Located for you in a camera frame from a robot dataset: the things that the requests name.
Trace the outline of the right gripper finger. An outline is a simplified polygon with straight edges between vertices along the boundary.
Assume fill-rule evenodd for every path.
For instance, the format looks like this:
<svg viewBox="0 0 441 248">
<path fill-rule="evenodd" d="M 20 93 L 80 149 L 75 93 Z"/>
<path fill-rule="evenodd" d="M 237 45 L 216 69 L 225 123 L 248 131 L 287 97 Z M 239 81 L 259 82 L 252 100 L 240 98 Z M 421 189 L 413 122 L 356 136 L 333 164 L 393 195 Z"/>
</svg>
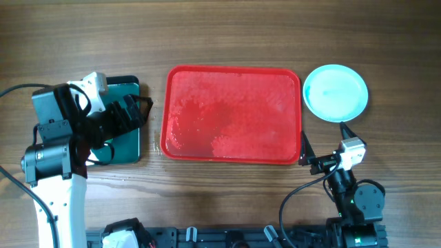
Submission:
<svg viewBox="0 0 441 248">
<path fill-rule="evenodd" d="M 300 133 L 300 158 L 299 165 L 310 165 L 316 159 L 316 155 L 307 139 L 304 131 Z"/>
<path fill-rule="evenodd" d="M 358 138 L 358 135 L 355 134 L 346 124 L 345 122 L 340 122 L 340 132 L 343 140 L 347 140 L 350 138 Z"/>
</svg>

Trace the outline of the light blue plate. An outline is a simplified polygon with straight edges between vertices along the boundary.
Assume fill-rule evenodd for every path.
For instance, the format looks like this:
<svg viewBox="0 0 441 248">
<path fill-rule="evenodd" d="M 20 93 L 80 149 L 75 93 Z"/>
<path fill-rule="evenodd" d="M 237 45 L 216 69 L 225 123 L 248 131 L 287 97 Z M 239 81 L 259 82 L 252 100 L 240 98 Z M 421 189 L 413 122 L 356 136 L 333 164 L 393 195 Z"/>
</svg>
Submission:
<svg viewBox="0 0 441 248">
<path fill-rule="evenodd" d="M 332 123 L 355 119 L 369 101 L 365 80 L 355 70 L 338 64 L 313 70 L 304 80 L 302 96 L 312 114 Z"/>
</svg>

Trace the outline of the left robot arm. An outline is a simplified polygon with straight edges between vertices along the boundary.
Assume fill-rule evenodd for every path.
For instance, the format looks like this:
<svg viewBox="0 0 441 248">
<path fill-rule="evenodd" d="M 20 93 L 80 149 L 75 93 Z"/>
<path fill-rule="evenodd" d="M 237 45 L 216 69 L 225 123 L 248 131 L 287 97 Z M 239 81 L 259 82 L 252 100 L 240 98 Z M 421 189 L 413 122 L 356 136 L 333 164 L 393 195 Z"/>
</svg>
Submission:
<svg viewBox="0 0 441 248">
<path fill-rule="evenodd" d="M 38 217 L 40 247 L 87 247 L 85 192 L 87 165 L 120 163 L 122 156 L 139 150 L 138 142 L 122 144 L 146 123 L 153 106 L 149 97 L 125 95 L 103 112 L 80 107 L 67 94 L 33 96 L 42 138 L 21 159 L 25 181 L 31 186 Z"/>
</svg>

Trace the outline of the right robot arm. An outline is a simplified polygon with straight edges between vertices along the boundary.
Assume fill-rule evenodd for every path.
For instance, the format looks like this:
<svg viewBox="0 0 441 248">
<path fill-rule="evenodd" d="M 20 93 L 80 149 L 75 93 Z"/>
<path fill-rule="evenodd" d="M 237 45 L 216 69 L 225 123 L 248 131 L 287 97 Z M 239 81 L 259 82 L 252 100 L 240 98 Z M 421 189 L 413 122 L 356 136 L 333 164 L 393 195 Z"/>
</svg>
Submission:
<svg viewBox="0 0 441 248">
<path fill-rule="evenodd" d="M 382 210 L 385 188 L 371 179 L 356 180 L 353 167 L 361 164 L 367 144 L 340 123 L 342 140 L 330 155 L 316 156 L 304 132 L 301 133 L 299 164 L 311 167 L 310 174 L 323 174 L 325 191 L 339 216 L 324 227 L 306 232 L 313 247 L 388 247 Z"/>
</svg>

